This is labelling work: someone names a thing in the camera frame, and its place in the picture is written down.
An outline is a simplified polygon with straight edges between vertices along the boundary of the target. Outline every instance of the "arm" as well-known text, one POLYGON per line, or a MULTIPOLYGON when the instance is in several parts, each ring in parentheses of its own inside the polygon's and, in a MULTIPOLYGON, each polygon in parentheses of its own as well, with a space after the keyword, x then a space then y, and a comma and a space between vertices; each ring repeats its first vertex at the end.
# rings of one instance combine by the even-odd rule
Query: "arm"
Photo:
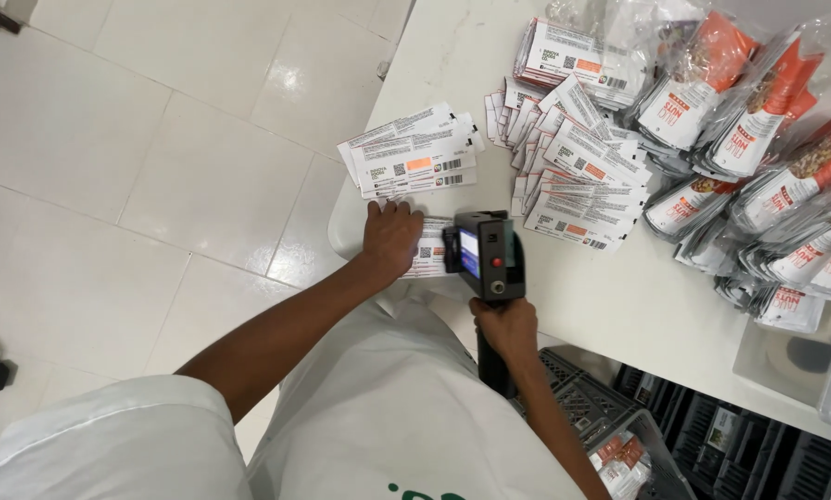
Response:
POLYGON ((281 301, 197 354, 176 374, 205 381, 233 423, 273 390, 335 323, 412 265, 422 213, 390 202, 367 208, 363 252, 313 287, 281 301))
POLYGON ((469 305, 475 324, 502 356, 521 392, 527 424, 577 483, 585 498, 610 500, 607 488, 595 472, 579 437, 570 428, 567 416, 560 411, 545 378, 545 366, 536 355, 539 351, 535 338, 538 320, 533 304, 526 299, 517 299, 501 311, 490 309, 478 299, 472 299, 469 305))

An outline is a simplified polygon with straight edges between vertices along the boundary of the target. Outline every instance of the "hand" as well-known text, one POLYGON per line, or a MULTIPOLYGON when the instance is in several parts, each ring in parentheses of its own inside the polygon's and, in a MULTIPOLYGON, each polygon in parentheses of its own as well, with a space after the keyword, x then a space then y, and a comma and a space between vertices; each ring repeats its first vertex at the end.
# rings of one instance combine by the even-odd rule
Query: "hand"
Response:
POLYGON ((409 212, 409 203, 389 201, 384 210, 370 201, 363 232, 365 266, 383 288, 403 276, 413 265, 418 240, 422 236, 424 214, 409 212))
POLYGON ((535 338, 539 320, 533 304, 527 299, 514 299, 497 311, 475 297, 468 306, 474 314, 474 324, 483 330, 487 342, 502 356, 512 375, 516 375, 517 369, 534 367, 539 360, 535 338))

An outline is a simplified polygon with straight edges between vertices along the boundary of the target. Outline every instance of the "white shirt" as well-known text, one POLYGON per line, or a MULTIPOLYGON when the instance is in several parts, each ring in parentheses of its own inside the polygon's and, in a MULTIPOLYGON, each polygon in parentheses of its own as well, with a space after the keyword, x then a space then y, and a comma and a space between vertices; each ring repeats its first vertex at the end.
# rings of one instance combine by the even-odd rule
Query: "white shirt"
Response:
POLYGON ((11 425, 1 498, 585 497, 442 321, 421 304, 395 320, 368 302, 284 380, 247 468, 221 394, 158 375, 11 425))

